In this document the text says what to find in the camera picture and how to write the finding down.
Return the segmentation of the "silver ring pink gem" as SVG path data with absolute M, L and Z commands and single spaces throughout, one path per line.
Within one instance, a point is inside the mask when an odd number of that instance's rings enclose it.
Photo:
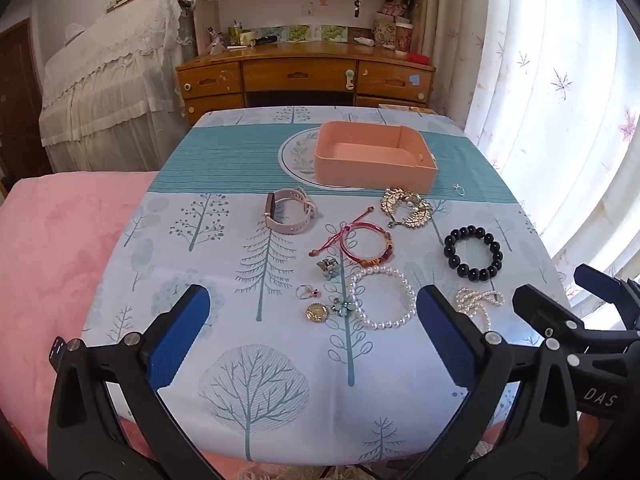
M 452 188 L 459 196 L 465 196 L 465 188 L 462 185 L 455 183 Z

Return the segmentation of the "gold leaf brooch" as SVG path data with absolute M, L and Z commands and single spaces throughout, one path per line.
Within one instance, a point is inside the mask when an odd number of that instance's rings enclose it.
M 420 229 L 433 217 L 433 207 L 418 193 L 403 188 L 388 188 L 381 200 L 380 208 L 386 215 L 387 226 L 391 229 L 403 226 L 407 229 Z

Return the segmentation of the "blue flower earring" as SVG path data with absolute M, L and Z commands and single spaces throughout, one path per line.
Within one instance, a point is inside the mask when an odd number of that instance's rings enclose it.
M 334 278 L 334 276 L 337 276 L 341 272 L 340 263 L 333 257 L 326 257 L 319 260 L 317 266 L 327 280 Z
M 333 297 L 331 302 L 331 311 L 333 314 L 340 316 L 341 318 L 348 318 L 357 309 L 357 304 L 354 300 L 341 297 Z

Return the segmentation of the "gold round pendant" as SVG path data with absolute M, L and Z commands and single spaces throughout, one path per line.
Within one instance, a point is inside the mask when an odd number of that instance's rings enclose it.
M 328 308 L 324 304 L 319 304 L 318 302 L 310 304 L 305 311 L 306 319 L 313 323 L 324 323 L 328 319 L 329 315 Z

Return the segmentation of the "silver ring red stone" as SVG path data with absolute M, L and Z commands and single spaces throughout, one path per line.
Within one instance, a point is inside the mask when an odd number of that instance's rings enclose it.
M 295 296 L 299 300 L 318 299 L 321 297 L 321 292 L 318 288 L 315 288 L 314 286 L 303 284 L 303 285 L 299 285 L 296 288 Z

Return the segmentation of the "pink strap smart watch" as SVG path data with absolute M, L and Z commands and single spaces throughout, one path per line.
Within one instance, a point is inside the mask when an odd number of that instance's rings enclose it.
M 302 188 L 281 188 L 267 194 L 264 223 L 277 234 L 304 232 L 316 215 L 316 205 Z

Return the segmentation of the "pink open jewelry box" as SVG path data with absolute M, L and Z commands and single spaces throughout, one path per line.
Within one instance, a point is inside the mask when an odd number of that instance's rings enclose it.
M 426 194 L 437 173 L 434 155 L 413 128 L 326 122 L 319 129 L 314 175 L 323 185 Z

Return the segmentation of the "pink blanket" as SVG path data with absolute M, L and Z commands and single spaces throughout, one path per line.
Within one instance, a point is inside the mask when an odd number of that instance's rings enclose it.
M 107 260 L 152 172 L 18 181 L 1 206 L 1 409 L 47 460 L 54 338 L 80 336 Z

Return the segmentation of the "floral white curtain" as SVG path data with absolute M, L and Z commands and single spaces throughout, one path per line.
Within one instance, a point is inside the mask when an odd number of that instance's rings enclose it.
M 639 32 L 617 0 L 427 0 L 431 104 L 498 171 L 570 306 L 576 266 L 639 274 Z

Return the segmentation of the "tree print tablecloth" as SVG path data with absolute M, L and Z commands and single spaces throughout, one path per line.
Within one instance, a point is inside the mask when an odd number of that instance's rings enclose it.
M 420 229 L 389 228 L 376 191 L 314 177 L 322 122 L 346 119 L 422 133 L 438 166 Z M 459 196 L 452 186 L 465 188 Z M 302 188 L 316 215 L 299 234 L 267 229 L 267 194 Z M 484 289 L 510 299 L 531 284 L 565 292 L 532 222 L 474 144 L 438 115 L 338 107 L 276 107 L 203 117 L 172 153 L 115 245 L 82 336 L 92 346 L 143 332 L 186 289 L 209 316 L 162 398 L 206 451 L 253 462 L 350 465 L 426 450 L 465 398 L 449 377 L 409 292 L 468 286 L 447 264 L 451 230 L 480 226 L 503 264 Z M 335 258 L 327 280 L 317 266 Z M 299 285 L 321 297 L 299 300 Z M 354 300 L 348 318 L 333 297 Z M 324 323 L 306 319 L 318 302 Z

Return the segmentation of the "brown wooden door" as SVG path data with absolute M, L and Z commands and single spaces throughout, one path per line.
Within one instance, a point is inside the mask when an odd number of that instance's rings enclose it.
M 14 185 L 18 180 L 50 174 L 40 138 L 41 91 L 28 18 L 1 33 L 0 77 L 3 180 Z

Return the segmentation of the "red box on desk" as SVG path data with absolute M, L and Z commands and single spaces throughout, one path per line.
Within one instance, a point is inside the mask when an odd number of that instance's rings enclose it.
M 419 53 L 409 53 L 408 61 L 411 63 L 421 64 L 421 65 L 431 65 L 432 60 L 429 56 Z

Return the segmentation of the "lace covered furniture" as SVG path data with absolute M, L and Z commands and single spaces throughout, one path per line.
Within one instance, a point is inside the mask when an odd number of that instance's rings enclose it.
M 176 69 L 195 54 L 194 0 L 134 0 L 44 68 L 41 144 L 56 172 L 150 171 L 189 130 Z

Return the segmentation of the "patterned paper cup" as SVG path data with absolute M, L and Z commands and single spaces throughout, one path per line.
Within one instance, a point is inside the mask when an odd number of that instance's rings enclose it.
M 408 55 L 411 48 L 413 24 L 397 22 L 395 30 L 395 52 L 399 55 Z

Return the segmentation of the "wooden desk with drawers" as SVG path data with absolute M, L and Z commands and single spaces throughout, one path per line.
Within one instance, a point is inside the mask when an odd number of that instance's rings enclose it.
M 176 69 L 186 119 L 264 106 L 427 108 L 436 68 L 359 44 L 268 44 L 201 55 Z

